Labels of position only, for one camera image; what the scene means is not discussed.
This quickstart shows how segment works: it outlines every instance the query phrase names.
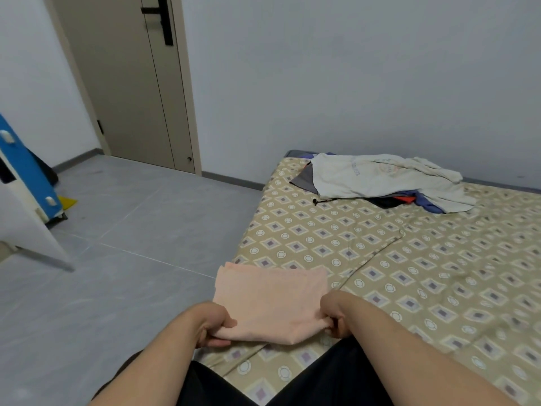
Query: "patterned bed sheet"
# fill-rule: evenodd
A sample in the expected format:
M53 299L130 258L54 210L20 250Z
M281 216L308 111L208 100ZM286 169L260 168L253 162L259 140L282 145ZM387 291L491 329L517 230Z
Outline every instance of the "patterned bed sheet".
M263 190L236 263L324 266L329 286L382 308L521 405L541 405L541 196L465 184L465 213L364 200L315 206L289 184L308 160L284 158ZM266 404L335 341L238 343L197 359Z

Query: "yellow object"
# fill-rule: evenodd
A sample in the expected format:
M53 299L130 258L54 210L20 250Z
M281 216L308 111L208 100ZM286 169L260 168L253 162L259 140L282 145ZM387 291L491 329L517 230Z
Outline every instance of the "yellow object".
M64 198L60 195L58 196L60 203L62 204L62 209L65 211L68 208L71 208L73 205L77 204L77 199Z

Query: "pink towel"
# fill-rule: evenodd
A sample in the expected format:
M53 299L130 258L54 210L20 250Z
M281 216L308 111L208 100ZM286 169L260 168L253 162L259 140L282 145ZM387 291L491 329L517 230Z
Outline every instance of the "pink towel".
M238 321L217 330L217 338L293 345L332 326L319 310L328 290L324 268L261 269L227 262L218 270L215 287L213 301Z

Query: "floor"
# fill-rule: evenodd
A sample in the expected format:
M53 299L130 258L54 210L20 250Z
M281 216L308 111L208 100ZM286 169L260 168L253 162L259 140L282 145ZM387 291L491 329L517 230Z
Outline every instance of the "floor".
M68 272L17 253L0 264L0 404L86 405L186 307L212 299L259 191L120 158L65 171L78 199L52 229Z

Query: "black pants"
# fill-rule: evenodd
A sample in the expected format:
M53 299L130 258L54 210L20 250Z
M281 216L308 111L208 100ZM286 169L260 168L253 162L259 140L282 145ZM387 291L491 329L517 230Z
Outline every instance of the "black pants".
M139 354L140 352L131 356L115 377ZM392 404L374 368L353 337L342 339L330 348L267 403L268 406L392 406ZM255 406L256 404L211 369L192 361L177 406L192 405Z

